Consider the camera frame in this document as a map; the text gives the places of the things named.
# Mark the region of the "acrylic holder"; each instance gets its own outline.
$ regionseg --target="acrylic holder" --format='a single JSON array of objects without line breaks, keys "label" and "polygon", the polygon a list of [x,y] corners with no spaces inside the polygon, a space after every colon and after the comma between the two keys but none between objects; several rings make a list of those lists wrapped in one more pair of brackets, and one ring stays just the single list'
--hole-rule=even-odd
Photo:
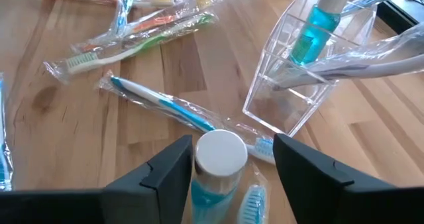
[{"label": "acrylic holder", "polygon": [[[243,107],[243,113],[276,133],[292,137],[313,112],[330,95],[337,82],[327,81],[287,59],[312,6],[318,0],[295,0],[280,17],[266,42],[258,68]],[[355,46],[366,44],[376,18],[376,7],[360,8],[341,18],[330,35],[318,59],[343,53]],[[321,84],[303,85],[284,89],[278,81],[307,74],[320,79]]]}]

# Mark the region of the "wood grain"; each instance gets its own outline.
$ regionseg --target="wood grain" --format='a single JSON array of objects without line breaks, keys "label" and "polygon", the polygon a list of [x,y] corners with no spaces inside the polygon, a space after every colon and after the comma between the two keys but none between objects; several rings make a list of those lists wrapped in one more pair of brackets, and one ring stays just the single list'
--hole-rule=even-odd
[{"label": "wood grain", "polygon": [[[262,46],[290,1],[225,0],[215,8],[216,25],[64,86],[42,62],[65,58],[70,44],[106,31],[115,8],[70,0],[0,0],[0,66],[15,188],[105,186],[184,134],[193,134],[196,142],[198,132],[93,89],[108,70],[269,132],[244,117],[241,108]],[[130,19],[147,12],[133,11]],[[391,35],[378,20],[371,39]],[[422,74],[341,82],[296,138],[395,185],[423,185],[423,88]],[[295,223],[275,167],[252,160],[272,186],[270,223]],[[189,207],[188,202],[184,223],[190,223]],[[236,212],[232,207],[229,218]]]}]

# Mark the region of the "bottle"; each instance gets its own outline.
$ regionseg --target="bottle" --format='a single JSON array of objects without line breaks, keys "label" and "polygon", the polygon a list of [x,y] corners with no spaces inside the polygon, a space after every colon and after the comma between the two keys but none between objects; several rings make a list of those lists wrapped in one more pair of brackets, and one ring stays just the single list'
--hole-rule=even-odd
[{"label": "bottle", "polygon": [[299,65],[314,62],[324,49],[329,32],[334,32],[340,23],[340,13],[348,0],[319,0],[312,7],[307,22],[327,32],[305,24],[290,54],[290,60]]},{"label": "bottle", "polygon": [[218,224],[227,213],[247,162],[246,145],[230,131],[210,131],[198,140],[194,162],[193,223]]}]

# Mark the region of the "toothbrush handle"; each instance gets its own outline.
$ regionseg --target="toothbrush handle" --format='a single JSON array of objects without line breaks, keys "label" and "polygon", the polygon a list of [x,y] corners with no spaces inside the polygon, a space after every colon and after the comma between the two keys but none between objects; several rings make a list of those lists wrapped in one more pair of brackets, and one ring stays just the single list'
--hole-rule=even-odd
[{"label": "toothbrush handle", "polygon": [[182,117],[187,119],[192,125],[201,129],[203,132],[209,132],[209,131],[215,130],[215,127],[210,125],[206,120],[202,119],[198,115],[195,115],[187,111],[186,109],[184,109],[183,107],[179,106],[178,104],[172,101],[161,99],[159,103],[169,108],[171,111],[175,111],[176,113],[178,113],[178,115],[181,115]]}]

